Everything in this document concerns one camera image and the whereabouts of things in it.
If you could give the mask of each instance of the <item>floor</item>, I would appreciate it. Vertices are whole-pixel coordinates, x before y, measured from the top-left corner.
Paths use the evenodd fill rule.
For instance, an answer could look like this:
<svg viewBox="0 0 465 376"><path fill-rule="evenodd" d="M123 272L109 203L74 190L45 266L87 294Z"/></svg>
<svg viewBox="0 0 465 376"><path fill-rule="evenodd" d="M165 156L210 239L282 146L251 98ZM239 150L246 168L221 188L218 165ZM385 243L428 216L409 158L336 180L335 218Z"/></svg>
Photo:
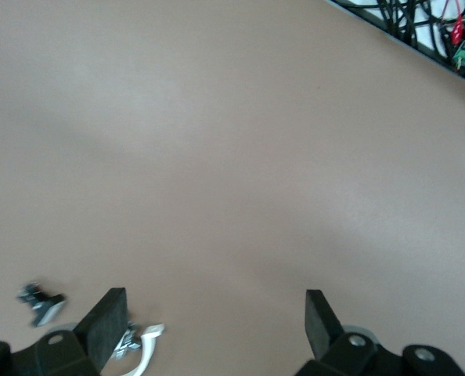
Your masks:
<svg viewBox="0 0 465 376"><path fill-rule="evenodd" d="M31 280L53 325L126 287L154 376L295 374L308 288L465 370L465 81L320 0L0 2L13 350Z"/></svg>

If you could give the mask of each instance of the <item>white plastic hook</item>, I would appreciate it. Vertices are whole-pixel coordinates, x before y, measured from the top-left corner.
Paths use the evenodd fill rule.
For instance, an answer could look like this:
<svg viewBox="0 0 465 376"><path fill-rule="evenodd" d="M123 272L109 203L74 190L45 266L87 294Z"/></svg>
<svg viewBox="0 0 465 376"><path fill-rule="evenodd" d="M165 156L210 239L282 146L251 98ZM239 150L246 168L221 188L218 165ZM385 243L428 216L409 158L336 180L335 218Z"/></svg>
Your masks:
<svg viewBox="0 0 465 376"><path fill-rule="evenodd" d="M142 358L140 364L133 371L123 374L121 376L141 376L149 365L149 361L154 354L156 347L156 338L164 331L164 324L152 325L144 330L140 336L142 342Z"/></svg>

